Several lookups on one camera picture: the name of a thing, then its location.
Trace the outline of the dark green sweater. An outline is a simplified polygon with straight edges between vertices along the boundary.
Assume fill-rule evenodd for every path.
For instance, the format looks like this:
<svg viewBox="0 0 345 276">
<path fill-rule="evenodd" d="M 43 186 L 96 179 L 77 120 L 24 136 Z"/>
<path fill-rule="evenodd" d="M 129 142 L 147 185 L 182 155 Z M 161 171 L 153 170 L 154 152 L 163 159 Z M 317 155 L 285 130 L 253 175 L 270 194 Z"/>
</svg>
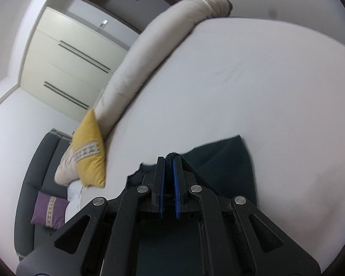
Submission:
<svg viewBox="0 0 345 276">
<path fill-rule="evenodd" d="M 257 203 L 249 153 L 240 136 L 169 153 L 155 165 L 141 164 L 126 189 L 150 180 L 152 217 L 138 219 L 136 275 L 206 275 L 207 252 L 201 210 L 188 189 L 197 184 L 217 198 L 244 196 Z"/>
</svg>

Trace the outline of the white bed pillow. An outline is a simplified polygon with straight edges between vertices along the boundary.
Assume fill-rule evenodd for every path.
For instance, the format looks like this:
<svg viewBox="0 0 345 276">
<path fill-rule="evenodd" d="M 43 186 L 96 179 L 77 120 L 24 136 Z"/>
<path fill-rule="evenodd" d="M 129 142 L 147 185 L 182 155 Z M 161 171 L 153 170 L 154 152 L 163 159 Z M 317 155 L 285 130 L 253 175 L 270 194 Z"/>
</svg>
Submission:
<svg viewBox="0 0 345 276">
<path fill-rule="evenodd" d="M 81 209 L 82 183 L 80 180 L 72 181 L 67 187 L 68 205 L 65 209 L 65 223 L 74 217 Z"/>
</svg>

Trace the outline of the purple patterned cushion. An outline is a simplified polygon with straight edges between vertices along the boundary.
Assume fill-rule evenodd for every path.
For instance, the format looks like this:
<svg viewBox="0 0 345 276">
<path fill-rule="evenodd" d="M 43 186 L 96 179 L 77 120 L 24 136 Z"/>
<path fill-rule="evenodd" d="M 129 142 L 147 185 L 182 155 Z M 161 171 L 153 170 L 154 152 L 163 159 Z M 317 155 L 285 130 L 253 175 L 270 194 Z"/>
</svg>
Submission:
<svg viewBox="0 0 345 276">
<path fill-rule="evenodd" d="M 35 202 L 31 224 L 59 229 L 65 224 L 65 212 L 69 202 L 67 199 L 50 196 L 39 192 Z"/>
</svg>

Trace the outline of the grey upholstered headboard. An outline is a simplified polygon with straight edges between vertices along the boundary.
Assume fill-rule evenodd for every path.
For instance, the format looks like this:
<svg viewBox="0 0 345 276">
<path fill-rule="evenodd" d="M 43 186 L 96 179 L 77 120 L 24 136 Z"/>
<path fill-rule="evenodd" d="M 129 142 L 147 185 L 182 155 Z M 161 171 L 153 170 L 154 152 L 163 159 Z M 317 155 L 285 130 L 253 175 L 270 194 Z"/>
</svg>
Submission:
<svg viewBox="0 0 345 276">
<path fill-rule="evenodd" d="M 71 136 L 65 133 L 56 129 L 50 130 L 38 145 L 26 171 L 14 225 L 14 246 L 20 260 L 55 232 L 49 227 L 33 225 L 31 219 L 39 192 L 67 198 L 67 188 L 56 184 L 54 176 L 71 140 Z"/>
</svg>

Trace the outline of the yellow patterned cushion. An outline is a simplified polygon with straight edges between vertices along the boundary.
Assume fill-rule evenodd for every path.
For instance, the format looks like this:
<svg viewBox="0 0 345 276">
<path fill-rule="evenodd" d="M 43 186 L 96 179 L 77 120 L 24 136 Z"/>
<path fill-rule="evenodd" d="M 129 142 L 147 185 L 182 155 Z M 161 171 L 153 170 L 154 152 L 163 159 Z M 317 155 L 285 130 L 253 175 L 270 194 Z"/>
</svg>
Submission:
<svg viewBox="0 0 345 276">
<path fill-rule="evenodd" d="M 72 150 L 82 185 L 104 188 L 106 183 L 104 141 L 93 109 L 87 112 L 74 132 Z"/>
</svg>

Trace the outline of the light grey bed sheet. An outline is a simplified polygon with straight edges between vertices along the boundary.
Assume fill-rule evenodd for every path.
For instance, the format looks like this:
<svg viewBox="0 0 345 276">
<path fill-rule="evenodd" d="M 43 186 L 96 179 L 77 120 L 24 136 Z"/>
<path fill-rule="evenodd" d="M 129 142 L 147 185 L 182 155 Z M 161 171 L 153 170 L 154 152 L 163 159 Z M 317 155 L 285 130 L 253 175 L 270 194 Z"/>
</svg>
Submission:
<svg viewBox="0 0 345 276">
<path fill-rule="evenodd" d="M 345 254 L 345 45 L 294 24 L 198 24 L 106 140 L 115 198 L 141 163 L 239 135 L 260 210 L 329 272 Z"/>
</svg>

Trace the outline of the cream wardrobe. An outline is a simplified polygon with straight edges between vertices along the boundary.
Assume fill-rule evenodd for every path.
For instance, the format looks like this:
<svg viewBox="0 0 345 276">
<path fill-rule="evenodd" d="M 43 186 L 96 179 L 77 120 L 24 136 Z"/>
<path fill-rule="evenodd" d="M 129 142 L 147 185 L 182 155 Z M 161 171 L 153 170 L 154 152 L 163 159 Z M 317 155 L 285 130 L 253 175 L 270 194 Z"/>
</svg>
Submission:
<svg viewBox="0 0 345 276">
<path fill-rule="evenodd" d="M 112 37 L 45 8 L 26 52 L 20 87 L 67 117 L 82 121 L 127 52 Z"/>
</svg>

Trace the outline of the beige rolled duvet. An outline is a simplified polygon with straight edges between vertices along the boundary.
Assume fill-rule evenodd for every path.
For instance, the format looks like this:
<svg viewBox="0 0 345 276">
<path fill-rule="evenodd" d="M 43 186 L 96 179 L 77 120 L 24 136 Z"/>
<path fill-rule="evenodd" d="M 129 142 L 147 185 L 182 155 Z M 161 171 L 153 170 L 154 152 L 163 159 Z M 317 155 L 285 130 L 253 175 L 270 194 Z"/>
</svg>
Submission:
<svg viewBox="0 0 345 276">
<path fill-rule="evenodd" d="M 227 17 L 231 11 L 229 0 L 181 0 L 148 24 L 91 108 L 104 142 L 152 73 L 195 26 L 206 19 Z M 76 180 L 80 177 L 71 142 L 61 158 L 54 181 L 68 186 Z"/>
</svg>

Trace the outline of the white wall switch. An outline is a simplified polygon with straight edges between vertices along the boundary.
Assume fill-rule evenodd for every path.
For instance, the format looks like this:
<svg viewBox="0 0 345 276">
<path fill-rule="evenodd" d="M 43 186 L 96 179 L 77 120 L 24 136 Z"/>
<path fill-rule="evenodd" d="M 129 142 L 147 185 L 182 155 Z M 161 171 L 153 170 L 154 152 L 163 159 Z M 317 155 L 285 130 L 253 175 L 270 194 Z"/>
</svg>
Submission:
<svg viewBox="0 0 345 276">
<path fill-rule="evenodd" d="M 99 28 L 104 28 L 108 23 L 108 20 L 104 20 L 100 25 L 99 25 Z"/>
</svg>

